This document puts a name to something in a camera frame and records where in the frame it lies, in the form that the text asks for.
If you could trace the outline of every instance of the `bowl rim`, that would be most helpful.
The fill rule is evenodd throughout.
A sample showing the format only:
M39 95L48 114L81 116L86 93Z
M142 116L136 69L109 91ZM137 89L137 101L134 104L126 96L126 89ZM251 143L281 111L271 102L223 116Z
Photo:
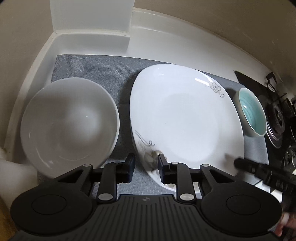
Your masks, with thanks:
M261 112L263 113L263 116L264 116L264 119L265 119L265 132L264 132L264 134L259 134L259 133L257 133L257 132L254 130L254 128L251 126L250 122L248 121L248 119L247 119L247 117L246 117L246 115L245 115L245 113L244 113L244 111L243 111L243 109L242 109L242 105L241 105L240 98L239 98L239 95L240 95L241 91L247 91L248 94L251 95L251 96L253 97L253 99L259 104L259 106L260 106L259 108L260 108ZM267 120L266 120L266 115L265 115L264 109L263 109L263 107L262 107L260 101L258 100L257 96L256 96L251 90L249 90L248 88L243 87L243 88L240 88L240 90L238 91L238 99L239 99L239 106L240 106L240 108L242 109L242 112L243 112L243 114L244 114L244 117L245 117L245 119L247 120L249 126L250 126L250 127L252 128L252 130L254 131L254 133L256 133L256 135L258 135L258 136L260 136L260 137L265 136L266 131L267 131Z
M54 82L50 82L49 84L47 84L47 85L45 85L43 88L41 88L31 99L30 99L30 101L28 102L28 104L27 104L27 106L25 107L25 110L24 110L24 112L23 112L23 115L22 115L22 119L21 119L21 123L20 123L20 142L21 142L21 145L22 145L22 149L23 149L23 151L24 151L24 153L25 153L25 156L26 156L26 158L28 159L28 161L31 163L31 165L33 165L33 167L35 168L35 169L37 169L38 170L38 172L40 172L41 174L43 174L44 176L46 176L46 177L49 177L49 178L55 178L55 176L53 176L52 174L49 174L49 173L45 173L45 172L43 172L40 168L38 168L29 158L28 158L28 155L27 155L27 153L26 153L26 151L25 151L25 148L24 148L24 145L23 145L23 135L22 135L22 123L23 123L23 119L24 119L24 116L25 116L25 114L26 114L26 111L27 111L27 108L28 108L28 106L30 105L30 103L33 101L33 99L35 99L36 98L36 96L40 93L40 92L42 92L45 88L47 88L47 86L49 86L49 85L53 85L54 83L58 83L58 82L62 82L63 80L70 80L70 79L78 79L78 80L80 80L80 81L87 81L87 82L89 82L90 84L93 84L93 85L96 85L97 87L99 87L99 88L101 88L107 95L108 95L108 97L110 98L110 100L111 100L111 102L112 102L112 104L113 104L113 106L114 106L114 108L115 108L115 112L116 112L116 120L117 120L117 127L116 127L116 134L115 134L115 137L114 137L114 142L113 142L113 144L112 144L112 146L111 146L111 148L110 148L110 151L106 154L106 156L104 157L104 161L101 163L101 164L99 164L99 166L101 166L109 157L110 157L110 155L112 154L112 152L113 152L113 150L114 150L114 148L115 148L115 145L116 145L116 143L117 143L117 140L118 140L118 136L119 136L119 129L120 129L120 118L119 118L119 112L118 112L118 108L117 108L117 105L116 105L116 103L115 103L115 101L114 101L114 99L112 98L112 96L110 95L110 93L104 88L104 87L102 87L100 84L98 84L98 83L96 83L96 82L94 82L94 81L91 81L91 80L89 80L89 79L85 79L85 78L80 78L80 77L69 77L69 78L63 78L63 79L59 79L59 80L55 80Z

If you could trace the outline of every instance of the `flower pattern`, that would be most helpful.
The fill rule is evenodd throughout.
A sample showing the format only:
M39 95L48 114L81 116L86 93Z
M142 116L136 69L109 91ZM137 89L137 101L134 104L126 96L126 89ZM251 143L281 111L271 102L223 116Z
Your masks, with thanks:
M210 85L210 88L215 92L220 94L220 97L224 97L224 94L221 93L221 87L220 85L218 85L216 82L212 82L212 84Z

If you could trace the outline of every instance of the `small bowl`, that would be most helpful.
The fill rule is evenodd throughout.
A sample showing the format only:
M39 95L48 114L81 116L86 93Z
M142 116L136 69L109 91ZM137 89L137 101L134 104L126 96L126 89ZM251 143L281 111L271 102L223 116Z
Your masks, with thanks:
M244 134L262 137L266 133L266 116L258 98L247 88L241 88L233 97Z
M82 78L57 80L40 90L27 105L20 130L27 158L51 178L84 164L103 164L118 133L114 100Z

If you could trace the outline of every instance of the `large white plate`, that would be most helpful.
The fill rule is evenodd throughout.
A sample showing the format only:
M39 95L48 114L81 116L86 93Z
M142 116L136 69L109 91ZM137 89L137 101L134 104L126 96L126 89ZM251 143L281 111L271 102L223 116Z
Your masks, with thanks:
M189 168L210 164L235 175L233 161L244 157L237 111L224 88L204 73L173 64L150 66L131 91L131 128L144 168L163 185L153 152Z

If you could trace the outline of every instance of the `gray fabric mat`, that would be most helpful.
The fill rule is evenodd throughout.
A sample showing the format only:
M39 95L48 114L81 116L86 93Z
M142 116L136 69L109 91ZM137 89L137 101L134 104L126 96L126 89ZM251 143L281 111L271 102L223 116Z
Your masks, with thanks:
M128 58L119 56L98 55L59 55L57 56L52 82L69 77L81 77L92 80L104 87L114 99L120 117L120 132L118 141L110 158L105 162L115 160L123 161L129 152L135 152L129 118L129 100L133 83L144 68L155 64L166 64L163 62ZM243 85L235 83L216 75L208 74L218 81L232 98L234 93ZM244 137L245 157L268 163L264 137ZM245 173L238 176L243 180L256 184L258 179ZM97 192L98 184L94 186L93 194ZM141 163L137 160L132 182L117 185L118 194L174 194L155 183L145 172Z

